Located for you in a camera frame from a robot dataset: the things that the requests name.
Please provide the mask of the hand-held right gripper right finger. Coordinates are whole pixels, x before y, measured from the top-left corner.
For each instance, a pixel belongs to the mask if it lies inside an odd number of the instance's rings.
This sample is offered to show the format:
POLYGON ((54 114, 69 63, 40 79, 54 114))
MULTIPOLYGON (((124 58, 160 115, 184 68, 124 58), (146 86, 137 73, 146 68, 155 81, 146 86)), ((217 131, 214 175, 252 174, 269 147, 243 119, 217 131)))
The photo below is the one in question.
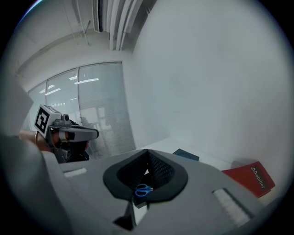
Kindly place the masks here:
POLYGON ((173 200, 151 203, 135 228, 138 235, 251 235, 273 213, 249 190, 217 168, 158 151, 188 174, 183 191, 173 200))

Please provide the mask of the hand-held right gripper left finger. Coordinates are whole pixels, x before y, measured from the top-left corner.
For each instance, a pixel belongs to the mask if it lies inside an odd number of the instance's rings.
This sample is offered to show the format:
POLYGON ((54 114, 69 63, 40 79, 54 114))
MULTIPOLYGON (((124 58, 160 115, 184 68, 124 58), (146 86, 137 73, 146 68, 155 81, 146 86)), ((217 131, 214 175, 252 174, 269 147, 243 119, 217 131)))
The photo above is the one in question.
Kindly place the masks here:
POLYGON ((58 209, 53 213, 57 223, 50 228, 59 235, 147 235, 148 225, 135 225, 131 202, 114 197, 103 181, 109 167, 146 152, 59 164, 44 151, 45 175, 58 209))

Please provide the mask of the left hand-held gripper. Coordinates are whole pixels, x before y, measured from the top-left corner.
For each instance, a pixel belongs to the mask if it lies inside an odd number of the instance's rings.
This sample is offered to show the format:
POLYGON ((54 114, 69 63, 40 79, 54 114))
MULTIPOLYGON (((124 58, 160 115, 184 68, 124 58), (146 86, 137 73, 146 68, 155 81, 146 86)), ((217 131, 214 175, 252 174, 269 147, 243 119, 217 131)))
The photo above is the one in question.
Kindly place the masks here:
POLYGON ((70 142, 84 142, 98 138, 96 129, 85 128, 69 119, 69 115, 62 114, 51 106, 40 105, 34 122, 34 127, 41 134, 50 151, 54 153, 58 162, 80 161, 80 153, 70 142), (52 141, 52 134, 60 129, 62 145, 56 148, 52 141))

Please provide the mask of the person's left hand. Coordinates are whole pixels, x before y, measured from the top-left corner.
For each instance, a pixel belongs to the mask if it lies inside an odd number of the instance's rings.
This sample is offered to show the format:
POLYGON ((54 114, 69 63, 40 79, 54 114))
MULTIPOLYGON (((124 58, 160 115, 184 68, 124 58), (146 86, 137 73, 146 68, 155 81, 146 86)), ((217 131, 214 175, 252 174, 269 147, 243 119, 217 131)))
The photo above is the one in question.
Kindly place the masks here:
POLYGON ((52 141, 56 148, 60 148, 63 142, 68 140, 68 132, 55 132, 52 134, 52 141))

